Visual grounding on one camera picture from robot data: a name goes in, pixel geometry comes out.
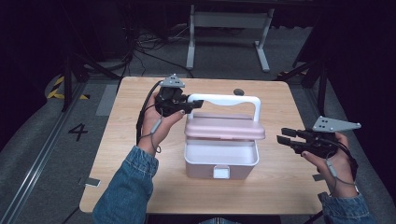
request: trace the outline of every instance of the person's right hand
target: person's right hand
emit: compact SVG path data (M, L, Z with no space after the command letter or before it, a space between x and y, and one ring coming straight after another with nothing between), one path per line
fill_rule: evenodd
M346 136L340 133L336 133L335 137L340 143L348 147ZM308 151L304 151L302 153L302 156L306 160L317 166L318 170L323 175L327 184L329 185L329 189L333 197L351 198L358 195L358 192L353 185L354 180L350 169L349 157L343 150L337 150L337 153L328 159L332 162L332 167L335 169L337 177L339 179L336 179L334 176L332 176L332 173L327 166L325 159L322 159Z

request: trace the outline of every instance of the wooden table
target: wooden table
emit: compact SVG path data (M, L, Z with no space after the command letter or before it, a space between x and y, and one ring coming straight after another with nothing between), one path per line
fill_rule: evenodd
M101 185L85 188L80 202L83 212L92 211L135 144L139 110L149 90L160 79L163 78L123 79L90 175L100 179ZM245 180L188 178L184 118L161 143L163 152L157 154L160 168L153 179L154 192L148 202L148 213L292 215L315 214L321 210L317 194L327 187L324 181L314 181L312 175L317 173L316 167L276 141L281 128L304 128L286 83L199 78L182 78L182 81L186 84L185 94L233 94L234 89L242 89L245 95L262 100L261 124L266 138L257 142L260 162ZM232 110L222 107L221 113L248 114L253 113L252 108L251 104L237 105ZM219 112L219 108L210 103L204 103L202 110Z

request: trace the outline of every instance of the metal stand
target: metal stand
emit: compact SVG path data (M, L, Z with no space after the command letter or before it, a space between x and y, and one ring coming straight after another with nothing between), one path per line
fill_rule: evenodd
M226 28L250 28L262 29L262 38L255 41L255 48L259 55L263 72L269 72L270 67L262 49L271 25L274 10L269 9L268 13L224 13L224 12L195 12L194 5L191 6L190 14L190 43L187 53L188 69L194 67L195 54L195 27L226 27Z
M86 82L90 79L84 64L96 69L111 79L121 79L121 77L108 71L100 64L93 62L84 56L78 54L69 54L66 56L64 62L64 108L62 112L66 111L72 102L72 73L78 82Z
M306 73L301 84L304 88L312 88L318 78L320 78L318 88L318 110L321 116L325 116L324 101L326 95L327 66L324 60L317 60L310 63L305 63L291 70L286 75L282 77L277 77L276 79L274 79L274 81L286 81L289 78L294 77L307 69L308 72Z

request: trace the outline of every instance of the mounting plate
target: mounting plate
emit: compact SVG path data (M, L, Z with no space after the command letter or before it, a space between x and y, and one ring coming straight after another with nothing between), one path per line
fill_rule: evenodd
M361 128L359 123L352 123L338 119L328 119L320 116L312 130L314 132L335 133L359 128Z
M169 88L184 88L186 85L180 80L180 78L176 76L176 74L173 74L172 76L164 79L160 83L160 86Z

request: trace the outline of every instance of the hand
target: hand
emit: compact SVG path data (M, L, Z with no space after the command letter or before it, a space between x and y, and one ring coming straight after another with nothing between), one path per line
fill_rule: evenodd
M145 119L143 120L142 137L137 145L142 150L145 150L152 156L155 156L158 145L169 134L171 127L181 120L185 114L184 110L177 111L176 113L164 118L155 109L155 96L158 92L154 92L148 99L146 107ZM153 135L149 135L155 123L161 119L161 124Z
M347 138L343 134L336 133L335 137L338 139L338 142L348 147ZM326 183L329 185L333 197L351 198L358 195L353 185L354 180L350 170L349 157L343 150L337 150L337 153L328 159L332 163L332 167L335 169L338 179L332 176L325 159L317 157L307 151L304 151L302 156L317 166L318 170L325 178Z

